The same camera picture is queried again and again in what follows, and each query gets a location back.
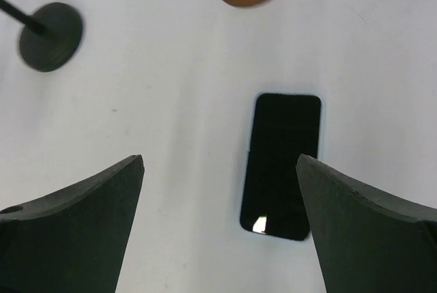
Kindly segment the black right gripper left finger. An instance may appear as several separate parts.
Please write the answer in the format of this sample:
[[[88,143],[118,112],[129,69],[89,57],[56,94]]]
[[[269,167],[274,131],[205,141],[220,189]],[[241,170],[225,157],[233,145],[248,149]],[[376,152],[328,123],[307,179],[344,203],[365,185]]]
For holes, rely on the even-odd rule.
[[[114,292],[143,183],[140,155],[1,211],[2,292]]]

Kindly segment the light blue cased phone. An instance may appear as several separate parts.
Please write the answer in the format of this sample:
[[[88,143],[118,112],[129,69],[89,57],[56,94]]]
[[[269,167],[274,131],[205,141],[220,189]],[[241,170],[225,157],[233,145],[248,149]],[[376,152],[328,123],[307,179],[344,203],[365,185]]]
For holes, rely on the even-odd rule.
[[[322,101],[308,94],[264,93],[257,97],[240,209],[240,225],[304,241],[310,233],[296,165],[301,154],[318,156]]]

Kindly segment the black clamp phone stand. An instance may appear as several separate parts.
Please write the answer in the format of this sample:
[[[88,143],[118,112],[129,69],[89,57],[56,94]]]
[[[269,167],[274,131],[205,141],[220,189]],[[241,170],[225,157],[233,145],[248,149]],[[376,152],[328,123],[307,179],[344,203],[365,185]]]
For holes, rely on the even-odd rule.
[[[52,72],[69,62],[84,33],[79,11],[67,3],[47,3],[28,15],[7,0],[1,11],[23,24],[18,52],[24,63],[38,72]]]

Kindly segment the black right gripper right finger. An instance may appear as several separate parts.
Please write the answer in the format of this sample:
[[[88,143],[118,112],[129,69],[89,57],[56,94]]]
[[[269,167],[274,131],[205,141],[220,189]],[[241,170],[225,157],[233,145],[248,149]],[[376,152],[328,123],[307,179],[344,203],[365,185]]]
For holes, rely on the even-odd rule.
[[[307,155],[296,172],[327,292],[436,291],[436,209]]]

